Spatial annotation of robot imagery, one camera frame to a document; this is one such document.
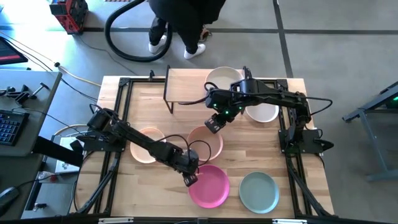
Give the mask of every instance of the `gray floor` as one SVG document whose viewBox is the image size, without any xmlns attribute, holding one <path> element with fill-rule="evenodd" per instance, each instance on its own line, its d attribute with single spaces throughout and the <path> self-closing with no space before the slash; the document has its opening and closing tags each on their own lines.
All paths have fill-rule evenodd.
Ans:
<svg viewBox="0 0 398 224">
<path fill-rule="evenodd" d="M 91 14 L 87 27 L 103 27 L 107 16 L 122 5 L 102 0 L 89 0 L 88 4 Z M 279 4 L 286 29 L 398 29 L 398 3 L 393 0 L 279 0 Z M 44 28 L 57 28 L 57 23 L 51 22 L 52 16 L 48 13 L 44 10 L 42 14 L 42 17 L 47 16 L 50 21 Z M 132 75 L 111 61 L 106 53 L 83 45 L 79 38 L 57 31 L 33 34 L 27 28 L 27 19 L 16 18 L 17 22 L 13 22 L 12 7 L 7 8 L 6 5 L 0 16 L 0 26 L 13 23 L 15 28 L 3 32 L 61 62 L 75 75 L 98 83 L 104 75 Z M 153 13 L 147 3 L 144 3 L 139 10 L 133 9 L 119 18 L 114 26 L 149 27 L 152 17 Z M 209 27 L 276 29 L 272 1 L 229 0 L 219 21 Z M 81 38 L 91 46 L 109 50 L 100 32 L 85 32 Z M 126 52 L 148 54 L 146 33 L 120 32 L 113 34 L 113 39 Z M 315 115 L 314 120 L 316 126 L 324 130 L 324 138 L 335 143 L 335 147 L 325 153 L 325 164 L 333 207 L 335 213 L 341 217 L 398 222 L 398 180 L 371 183 L 366 181 L 366 174 L 379 171 L 374 151 L 359 121 L 346 124 L 341 120 L 343 115 L 397 81 L 397 41 L 398 35 L 286 34 L 293 76 L 305 79 L 308 95 L 331 98 L 334 101 L 330 109 Z M 206 46 L 207 50 L 202 56 L 187 61 L 182 57 L 182 41 L 175 35 L 167 55 L 156 62 L 128 62 L 111 54 L 139 75 L 148 75 L 150 69 L 163 75 L 167 64 L 175 68 L 241 68 L 246 65 L 256 77 L 286 77 L 278 34 L 215 32 Z M 41 69 L 31 63 L 28 66 Z M 65 75 L 65 79 L 85 93 L 98 96 L 98 87 L 82 83 L 68 75 Z M 60 85 L 49 113 L 68 124 L 86 123 L 90 117 L 89 102 L 67 86 Z M 311 106 L 312 110 L 316 110 L 323 104 L 314 101 Z M 46 119 L 41 135 L 49 138 L 62 127 L 56 121 Z M 54 186 L 45 186 L 47 187 L 54 191 Z M 69 195 L 68 190 L 70 185 L 65 185 L 58 187 L 57 192 L 60 195 Z M 65 198 L 65 206 L 54 209 L 54 215 L 66 213 L 62 209 L 69 206 L 70 198 Z"/>
</svg>

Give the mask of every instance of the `black keyboard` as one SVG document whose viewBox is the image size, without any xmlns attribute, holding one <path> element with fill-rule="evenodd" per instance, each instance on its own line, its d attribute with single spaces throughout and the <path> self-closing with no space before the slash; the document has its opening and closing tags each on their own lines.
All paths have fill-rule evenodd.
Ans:
<svg viewBox="0 0 398 224">
<path fill-rule="evenodd" d="M 15 146 L 29 113 L 0 110 L 0 145 Z"/>
</svg>

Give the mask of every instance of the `white sneaker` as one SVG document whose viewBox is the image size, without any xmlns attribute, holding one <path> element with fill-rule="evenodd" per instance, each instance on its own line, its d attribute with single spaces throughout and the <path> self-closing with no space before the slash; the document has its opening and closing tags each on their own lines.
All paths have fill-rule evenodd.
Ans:
<svg viewBox="0 0 398 224">
<path fill-rule="evenodd" d="M 191 59 L 191 58 L 193 58 L 195 56 L 198 56 L 198 55 L 202 54 L 205 50 L 206 50 L 206 45 L 198 44 L 198 50 L 196 51 L 196 53 L 190 54 L 190 53 L 187 52 L 187 50 L 185 50 L 184 58 L 185 59 Z"/>
<path fill-rule="evenodd" d="M 149 47 L 149 52 L 154 54 L 156 53 L 165 43 L 166 43 L 166 35 L 163 35 L 162 38 L 160 38 L 160 41 L 157 45 L 153 46 L 152 44 L 148 44 Z"/>
</svg>

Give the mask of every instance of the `mouse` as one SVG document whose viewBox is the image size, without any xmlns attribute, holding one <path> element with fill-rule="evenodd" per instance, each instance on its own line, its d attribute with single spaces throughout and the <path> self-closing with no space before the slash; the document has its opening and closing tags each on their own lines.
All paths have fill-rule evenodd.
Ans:
<svg viewBox="0 0 398 224">
<path fill-rule="evenodd" d="M 19 190 L 16 187 L 9 187 L 0 193 L 0 217 L 8 211 L 18 196 Z"/>
</svg>

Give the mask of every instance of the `black hose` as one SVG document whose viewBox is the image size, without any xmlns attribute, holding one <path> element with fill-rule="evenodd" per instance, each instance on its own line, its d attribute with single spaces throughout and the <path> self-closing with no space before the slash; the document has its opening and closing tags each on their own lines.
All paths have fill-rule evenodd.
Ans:
<svg viewBox="0 0 398 224">
<path fill-rule="evenodd" d="M 115 21 L 116 18 L 118 18 L 121 14 L 127 12 L 128 10 L 138 6 L 139 4 L 143 3 L 145 0 L 134 0 L 133 2 L 130 2 L 128 4 L 125 4 L 124 6 L 120 7 L 116 11 L 114 11 L 108 18 L 108 20 L 105 23 L 105 39 L 108 43 L 108 45 L 111 47 L 112 51 L 117 54 L 118 56 L 130 60 L 133 62 L 153 62 L 154 60 L 160 59 L 163 57 L 166 52 L 168 51 L 171 43 L 172 43 L 172 36 L 173 36 L 173 30 L 170 26 L 170 24 L 167 25 L 167 38 L 166 38 L 166 43 L 164 45 L 164 48 L 157 54 L 153 56 L 148 56 L 148 57 L 138 57 L 138 56 L 133 56 L 124 53 L 123 51 L 119 50 L 112 42 L 111 39 L 111 26 L 112 23 Z"/>
</svg>

